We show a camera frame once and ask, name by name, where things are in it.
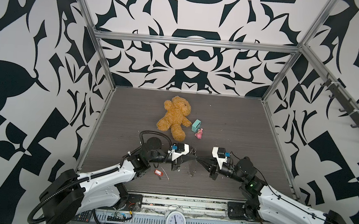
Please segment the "red key tag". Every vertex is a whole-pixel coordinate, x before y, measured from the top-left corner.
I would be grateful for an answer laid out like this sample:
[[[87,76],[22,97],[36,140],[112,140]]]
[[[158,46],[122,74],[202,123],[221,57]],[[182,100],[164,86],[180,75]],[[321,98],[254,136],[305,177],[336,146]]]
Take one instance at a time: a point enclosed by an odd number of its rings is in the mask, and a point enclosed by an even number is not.
[[[158,169],[154,170],[154,174],[157,175],[159,178],[161,178],[163,176],[163,173]]]

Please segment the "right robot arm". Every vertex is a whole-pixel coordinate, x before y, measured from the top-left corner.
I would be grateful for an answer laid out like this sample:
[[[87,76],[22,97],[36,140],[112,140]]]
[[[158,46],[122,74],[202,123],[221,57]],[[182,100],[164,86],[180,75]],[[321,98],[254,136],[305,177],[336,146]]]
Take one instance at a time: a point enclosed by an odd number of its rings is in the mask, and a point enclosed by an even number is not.
[[[242,158],[235,165],[218,156],[196,159],[213,180],[221,174],[240,184],[251,219],[273,224],[347,224],[333,210],[316,210],[278,192],[267,183],[265,177],[258,178],[259,170],[248,157]]]

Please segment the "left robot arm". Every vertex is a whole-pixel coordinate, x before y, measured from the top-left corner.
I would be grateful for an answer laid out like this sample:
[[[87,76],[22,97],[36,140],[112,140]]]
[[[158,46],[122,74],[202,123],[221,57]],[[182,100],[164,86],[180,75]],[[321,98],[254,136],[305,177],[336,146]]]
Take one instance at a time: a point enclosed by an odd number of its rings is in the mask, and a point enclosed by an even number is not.
[[[119,164],[87,173],[64,171],[41,193],[29,213],[28,224],[66,224],[79,213],[100,207],[123,208],[129,198],[125,183],[142,177],[151,164],[170,163],[172,170],[190,160],[186,143],[172,143],[158,131],[141,131],[140,145],[125,154]]]

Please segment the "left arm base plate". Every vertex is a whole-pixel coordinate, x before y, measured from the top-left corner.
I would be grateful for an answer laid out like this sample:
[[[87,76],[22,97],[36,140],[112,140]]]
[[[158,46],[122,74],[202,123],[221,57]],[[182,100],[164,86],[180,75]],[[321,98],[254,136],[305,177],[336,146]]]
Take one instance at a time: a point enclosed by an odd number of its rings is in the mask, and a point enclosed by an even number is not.
[[[143,195],[129,194],[128,196],[122,196],[113,208],[124,211],[138,211],[141,208],[142,200]]]

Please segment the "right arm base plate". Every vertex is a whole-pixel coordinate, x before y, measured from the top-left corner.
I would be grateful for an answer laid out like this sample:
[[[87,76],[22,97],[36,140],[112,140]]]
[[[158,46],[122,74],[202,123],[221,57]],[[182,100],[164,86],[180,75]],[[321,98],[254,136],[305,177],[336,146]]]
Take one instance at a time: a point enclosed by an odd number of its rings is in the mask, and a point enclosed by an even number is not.
[[[253,220],[254,215],[252,214],[252,209],[246,203],[238,203],[238,202],[228,202],[227,203],[228,210],[227,214],[229,219],[231,220]]]

